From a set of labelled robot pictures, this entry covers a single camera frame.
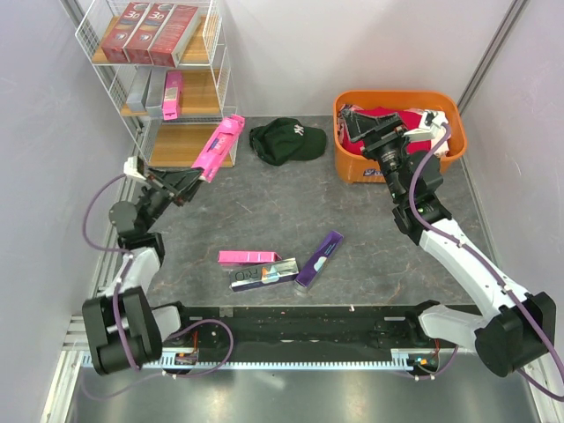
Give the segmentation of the pink toothpaste box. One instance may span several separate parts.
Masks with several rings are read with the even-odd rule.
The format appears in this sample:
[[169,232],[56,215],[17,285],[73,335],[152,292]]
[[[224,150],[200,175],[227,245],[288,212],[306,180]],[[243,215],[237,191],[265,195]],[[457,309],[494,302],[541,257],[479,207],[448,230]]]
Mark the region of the pink toothpaste box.
[[163,120],[172,121],[179,117],[183,77],[180,70],[170,70],[167,73],[164,101],[162,106]]
[[218,254],[218,263],[223,266],[274,263],[280,259],[280,255],[274,251],[221,250]]
[[231,115],[225,117],[215,131],[212,132],[203,150],[199,153],[191,167],[192,169],[199,168],[202,171],[199,176],[200,181],[212,182],[224,159],[238,141],[244,125],[244,117]]

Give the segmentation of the red white toothpaste box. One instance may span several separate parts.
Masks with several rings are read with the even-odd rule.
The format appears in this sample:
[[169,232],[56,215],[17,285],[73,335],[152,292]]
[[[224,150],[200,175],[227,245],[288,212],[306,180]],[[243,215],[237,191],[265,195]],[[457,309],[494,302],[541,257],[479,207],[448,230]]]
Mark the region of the red white toothpaste box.
[[200,22],[196,6],[177,4],[149,49],[154,66],[175,68]]

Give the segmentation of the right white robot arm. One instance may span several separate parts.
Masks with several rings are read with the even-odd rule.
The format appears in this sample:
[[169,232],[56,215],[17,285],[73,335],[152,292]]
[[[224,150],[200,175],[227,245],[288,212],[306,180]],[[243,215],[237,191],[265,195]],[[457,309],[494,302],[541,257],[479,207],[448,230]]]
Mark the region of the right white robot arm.
[[474,315],[428,301],[404,324],[405,340],[417,347],[433,338],[462,346],[500,377],[545,354],[562,369],[553,345],[554,301],[517,284],[466,237],[435,194],[443,182],[435,151],[408,153],[410,137],[397,113],[371,116],[347,108],[340,116],[350,141],[361,142],[363,157],[378,163],[400,232],[436,259],[479,309]]

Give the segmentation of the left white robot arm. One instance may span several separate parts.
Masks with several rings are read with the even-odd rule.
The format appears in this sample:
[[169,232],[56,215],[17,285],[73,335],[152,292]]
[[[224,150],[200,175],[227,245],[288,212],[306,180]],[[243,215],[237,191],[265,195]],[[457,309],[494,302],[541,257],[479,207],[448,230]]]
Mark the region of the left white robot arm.
[[193,337],[193,325],[179,316],[176,306],[152,310],[145,291],[164,262],[161,234],[152,226],[173,204],[183,206],[197,193],[204,178],[200,167],[183,171],[130,170],[127,175],[144,182],[137,201],[120,201],[108,212],[116,230],[116,253],[122,264],[110,286],[83,303],[93,367],[99,375],[128,368],[139,370],[162,354],[164,339],[184,346]]

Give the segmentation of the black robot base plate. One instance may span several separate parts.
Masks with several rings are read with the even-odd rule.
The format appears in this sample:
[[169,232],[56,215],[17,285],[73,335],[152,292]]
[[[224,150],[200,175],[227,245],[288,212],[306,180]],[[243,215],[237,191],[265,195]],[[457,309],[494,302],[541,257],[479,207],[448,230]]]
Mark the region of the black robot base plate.
[[233,333],[234,347],[250,345],[321,344],[352,345],[362,349],[390,350],[422,348],[440,350],[449,346],[415,328],[413,308],[409,306],[224,306],[187,307],[174,304],[184,329],[201,320],[205,323],[182,335],[170,335],[164,346],[194,346],[197,350],[221,351],[229,337],[220,327],[224,323]]

